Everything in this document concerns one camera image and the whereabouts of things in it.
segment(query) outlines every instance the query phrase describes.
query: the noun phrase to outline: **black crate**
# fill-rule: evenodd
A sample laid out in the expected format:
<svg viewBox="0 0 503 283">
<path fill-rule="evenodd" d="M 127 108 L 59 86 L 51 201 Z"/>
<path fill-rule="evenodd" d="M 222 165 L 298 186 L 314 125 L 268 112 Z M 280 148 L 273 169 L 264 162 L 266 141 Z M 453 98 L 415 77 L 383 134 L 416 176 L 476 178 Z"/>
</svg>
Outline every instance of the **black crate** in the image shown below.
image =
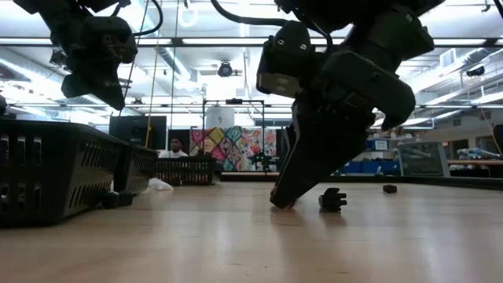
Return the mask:
<svg viewBox="0 0 503 283">
<path fill-rule="evenodd" d="M 147 189 L 153 176 L 157 151 L 139 145 L 127 146 L 116 167 L 113 189 L 118 193 L 137 194 Z"/>
<path fill-rule="evenodd" d="M 56 222 L 93 207 L 126 145 L 86 125 L 0 119 L 0 223 Z"/>
<path fill-rule="evenodd" d="M 158 158 L 154 175 L 170 185 L 214 185 L 215 162 L 211 157 Z"/>
</svg>

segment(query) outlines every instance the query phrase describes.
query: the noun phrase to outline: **table surface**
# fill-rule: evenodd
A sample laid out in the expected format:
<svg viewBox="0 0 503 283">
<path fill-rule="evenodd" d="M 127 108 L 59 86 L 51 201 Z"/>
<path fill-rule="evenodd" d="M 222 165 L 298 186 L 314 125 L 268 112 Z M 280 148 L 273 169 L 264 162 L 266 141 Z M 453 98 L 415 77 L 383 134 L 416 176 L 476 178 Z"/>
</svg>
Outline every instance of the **table surface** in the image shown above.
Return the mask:
<svg viewBox="0 0 503 283">
<path fill-rule="evenodd" d="M 150 192 L 133 206 L 59 225 L 0 230 L 0 277 L 11 282 L 497 282 L 503 193 L 343 184 L 341 213 L 312 189 L 295 210 L 272 208 L 270 183 Z"/>
</svg>

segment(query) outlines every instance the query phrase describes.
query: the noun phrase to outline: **black cable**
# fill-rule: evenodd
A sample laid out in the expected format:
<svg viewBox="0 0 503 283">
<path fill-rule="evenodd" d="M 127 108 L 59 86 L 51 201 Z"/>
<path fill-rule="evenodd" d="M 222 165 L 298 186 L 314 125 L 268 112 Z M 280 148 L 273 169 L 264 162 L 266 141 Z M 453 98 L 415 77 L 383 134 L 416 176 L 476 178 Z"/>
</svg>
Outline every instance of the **black cable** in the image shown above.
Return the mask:
<svg viewBox="0 0 503 283">
<path fill-rule="evenodd" d="M 150 35 L 156 31 L 158 31 L 160 29 L 160 27 L 163 25 L 163 22 L 164 22 L 164 14 L 163 14 L 163 9 L 160 7 L 159 3 L 157 2 L 157 0 L 152 0 L 152 2 L 154 3 L 154 5 L 156 6 L 157 8 L 157 11 L 159 11 L 159 23 L 156 25 L 155 28 L 151 29 L 151 30 L 148 30 L 148 31 L 140 31 L 140 32 L 137 32 L 137 33 L 133 33 L 134 36 L 142 36 L 142 35 Z"/>
<path fill-rule="evenodd" d="M 211 0 L 211 4 L 215 7 L 218 13 L 220 15 L 224 16 L 227 20 L 231 20 L 233 22 L 236 22 L 238 24 L 251 24 L 251 25 L 273 25 L 273 26 L 278 26 L 278 27 L 283 27 L 287 20 L 284 19 L 266 19 L 266 18 L 251 18 L 251 17 L 241 17 L 238 15 L 234 15 L 233 13 L 227 12 L 223 7 L 218 3 L 218 0 Z M 295 13 L 297 18 L 301 17 L 301 20 L 309 29 L 312 29 L 313 31 L 316 31 L 323 35 L 323 37 L 327 41 L 327 49 L 326 53 L 329 52 L 332 47 L 333 47 L 333 41 L 332 37 L 330 35 L 327 35 L 324 33 L 322 30 L 320 30 L 318 27 L 316 27 L 310 20 L 308 20 L 306 17 L 301 16 L 300 13 Z"/>
<path fill-rule="evenodd" d="M 119 4 L 117 4 L 116 8 L 113 10 L 113 13 L 112 15 L 110 15 L 111 17 L 117 17 L 117 15 L 119 14 L 119 11 L 120 9 L 122 8 L 122 6 Z"/>
<path fill-rule="evenodd" d="M 229 13 L 225 9 L 223 9 L 223 7 L 220 6 L 220 3 L 218 3 L 218 0 L 211 0 L 211 4 L 215 7 L 217 12 L 220 13 L 220 15 L 224 16 L 227 20 L 231 20 L 239 24 L 274 25 L 278 27 L 283 27 L 283 25 L 287 22 L 287 20 L 284 19 L 240 17 L 238 15 L 234 15 L 233 13 Z"/>
<path fill-rule="evenodd" d="M 494 0 L 494 4 L 496 5 L 497 11 L 500 13 L 501 18 L 503 19 L 503 6 L 501 5 L 500 0 Z"/>
</svg>

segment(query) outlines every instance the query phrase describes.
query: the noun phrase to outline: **white cloth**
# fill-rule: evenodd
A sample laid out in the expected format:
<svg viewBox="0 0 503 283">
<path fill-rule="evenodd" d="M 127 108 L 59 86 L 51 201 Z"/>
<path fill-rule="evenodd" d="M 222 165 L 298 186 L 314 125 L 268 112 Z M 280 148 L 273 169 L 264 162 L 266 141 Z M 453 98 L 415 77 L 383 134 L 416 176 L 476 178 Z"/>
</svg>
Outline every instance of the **white cloth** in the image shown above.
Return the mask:
<svg viewBox="0 0 503 283">
<path fill-rule="evenodd" d="M 179 150 L 177 153 L 173 153 L 172 150 L 161 153 L 159 155 L 159 158 L 179 158 L 179 157 L 186 157 L 188 156 L 187 153 L 184 153 L 182 150 Z"/>
</svg>

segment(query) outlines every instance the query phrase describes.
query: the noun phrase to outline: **black monitor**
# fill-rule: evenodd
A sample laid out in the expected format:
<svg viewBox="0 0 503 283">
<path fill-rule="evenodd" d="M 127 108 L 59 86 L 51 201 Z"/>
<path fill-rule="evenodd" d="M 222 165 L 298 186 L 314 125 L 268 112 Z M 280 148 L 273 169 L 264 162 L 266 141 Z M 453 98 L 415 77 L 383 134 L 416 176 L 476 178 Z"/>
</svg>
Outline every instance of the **black monitor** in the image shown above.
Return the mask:
<svg viewBox="0 0 503 283">
<path fill-rule="evenodd" d="M 147 116 L 113 116 L 110 119 L 108 133 L 125 142 L 145 146 L 148 124 L 149 118 Z M 165 149 L 166 129 L 166 116 L 150 117 L 149 144 L 147 147 L 150 149 Z"/>
</svg>

